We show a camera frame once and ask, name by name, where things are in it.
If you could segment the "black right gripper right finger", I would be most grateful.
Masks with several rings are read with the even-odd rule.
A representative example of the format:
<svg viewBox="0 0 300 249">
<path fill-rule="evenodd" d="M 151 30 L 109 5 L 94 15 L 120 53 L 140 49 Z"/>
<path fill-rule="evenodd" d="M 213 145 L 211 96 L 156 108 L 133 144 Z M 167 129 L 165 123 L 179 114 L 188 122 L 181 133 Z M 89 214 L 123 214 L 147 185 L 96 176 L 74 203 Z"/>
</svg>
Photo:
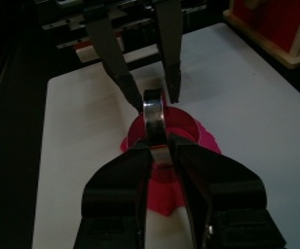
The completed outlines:
<svg viewBox="0 0 300 249">
<path fill-rule="evenodd" d="M 260 176 L 176 134 L 169 146 L 195 249 L 286 249 Z"/>
</svg>

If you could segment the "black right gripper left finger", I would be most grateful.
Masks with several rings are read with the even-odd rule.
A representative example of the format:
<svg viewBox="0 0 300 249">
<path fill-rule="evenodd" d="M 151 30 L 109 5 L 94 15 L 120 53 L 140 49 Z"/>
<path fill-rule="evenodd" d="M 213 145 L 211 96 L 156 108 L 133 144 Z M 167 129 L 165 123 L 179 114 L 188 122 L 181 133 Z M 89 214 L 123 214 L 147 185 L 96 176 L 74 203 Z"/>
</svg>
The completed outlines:
<svg viewBox="0 0 300 249">
<path fill-rule="evenodd" d="M 86 183 L 74 249 L 145 249 L 153 158 L 139 141 Z"/>
</svg>

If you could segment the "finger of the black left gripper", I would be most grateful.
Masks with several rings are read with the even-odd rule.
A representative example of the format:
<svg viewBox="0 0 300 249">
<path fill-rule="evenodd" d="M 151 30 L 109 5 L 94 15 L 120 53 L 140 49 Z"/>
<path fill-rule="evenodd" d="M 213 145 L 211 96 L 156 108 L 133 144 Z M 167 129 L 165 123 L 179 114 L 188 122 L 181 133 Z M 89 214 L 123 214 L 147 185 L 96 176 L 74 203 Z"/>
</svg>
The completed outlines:
<svg viewBox="0 0 300 249">
<path fill-rule="evenodd" d="M 155 3 L 159 48 L 165 69 L 171 102 L 179 103 L 181 88 L 180 54 L 183 40 L 183 13 L 180 3 Z"/>
<path fill-rule="evenodd" d="M 107 73 L 120 87 L 128 103 L 139 112 L 143 112 L 143 96 L 129 72 L 107 7 L 86 8 L 84 10 L 84 20 L 85 29 L 94 50 L 101 57 Z"/>
</svg>

